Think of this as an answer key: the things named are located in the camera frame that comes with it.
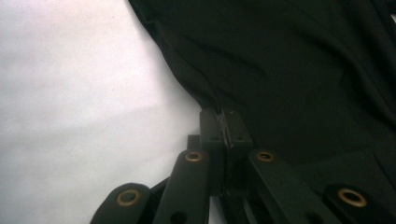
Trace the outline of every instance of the black fabric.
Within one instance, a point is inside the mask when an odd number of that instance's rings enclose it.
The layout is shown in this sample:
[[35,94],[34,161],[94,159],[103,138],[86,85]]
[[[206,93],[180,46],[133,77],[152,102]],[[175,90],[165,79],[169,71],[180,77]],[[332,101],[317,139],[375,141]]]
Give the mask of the black fabric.
[[396,214],[396,33],[385,0],[130,0],[202,107],[238,110],[317,192]]

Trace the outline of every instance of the black bracket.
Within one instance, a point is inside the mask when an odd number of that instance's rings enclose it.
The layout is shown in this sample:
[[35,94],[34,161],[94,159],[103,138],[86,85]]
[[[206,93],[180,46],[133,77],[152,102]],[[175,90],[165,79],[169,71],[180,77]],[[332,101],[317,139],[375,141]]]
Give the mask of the black bracket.
[[210,196],[219,197],[229,224],[396,223],[361,189],[341,184],[314,192],[281,155],[255,146],[236,111],[203,110],[200,127],[169,178],[152,189],[114,189],[91,224],[205,224]]

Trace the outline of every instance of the dark green fabric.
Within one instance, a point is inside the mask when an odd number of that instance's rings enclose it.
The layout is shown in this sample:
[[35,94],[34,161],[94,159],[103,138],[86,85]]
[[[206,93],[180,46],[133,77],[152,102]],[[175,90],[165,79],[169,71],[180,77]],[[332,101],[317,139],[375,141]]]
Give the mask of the dark green fabric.
[[180,84],[230,107],[317,192],[396,214],[396,38],[385,0],[130,0]]

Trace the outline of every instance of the brass grommet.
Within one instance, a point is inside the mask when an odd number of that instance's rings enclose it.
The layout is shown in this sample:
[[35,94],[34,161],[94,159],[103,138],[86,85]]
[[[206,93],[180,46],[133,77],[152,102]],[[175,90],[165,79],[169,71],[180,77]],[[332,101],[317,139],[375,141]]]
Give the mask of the brass grommet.
[[367,205],[367,201],[363,197],[363,195],[352,189],[338,190],[338,197],[345,203],[348,203],[355,207],[364,207]]
[[[134,198],[132,198],[132,200],[125,200],[123,197],[127,194],[134,194]],[[123,207],[132,206],[139,202],[141,197],[142,195],[137,189],[127,189],[119,194],[117,197],[117,204]]]
[[200,152],[192,151],[186,154],[187,161],[201,161],[203,158],[204,156]]
[[257,159],[259,161],[273,161],[274,160],[274,155],[266,152],[266,151],[261,151],[259,153],[257,153]]

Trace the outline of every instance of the white surface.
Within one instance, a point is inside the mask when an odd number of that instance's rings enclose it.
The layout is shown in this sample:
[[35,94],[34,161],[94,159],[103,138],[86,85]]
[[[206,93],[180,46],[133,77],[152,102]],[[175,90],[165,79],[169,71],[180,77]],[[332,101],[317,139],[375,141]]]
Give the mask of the white surface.
[[199,111],[127,1],[0,1],[0,223],[89,223],[170,175]]

